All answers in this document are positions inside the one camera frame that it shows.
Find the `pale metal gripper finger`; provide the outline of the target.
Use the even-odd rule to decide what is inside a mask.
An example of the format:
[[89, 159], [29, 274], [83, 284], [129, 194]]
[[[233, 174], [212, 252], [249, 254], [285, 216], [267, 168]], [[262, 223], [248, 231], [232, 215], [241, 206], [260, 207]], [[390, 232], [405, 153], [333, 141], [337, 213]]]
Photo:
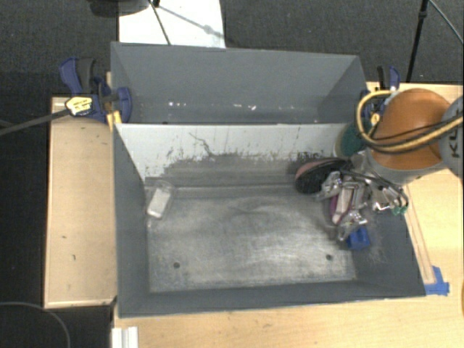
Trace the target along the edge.
[[349, 235], [357, 231], [361, 226], [366, 225], [368, 220], [359, 210], [350, 210], [343, 216], [337, 226], [336, 239], [345, 241]]
[[322, 201], [338, 195], [342, 189], [343, 180], [339, 171], [330, 173], [321, 185], [321, 190], [316, 194], [315, 199]]

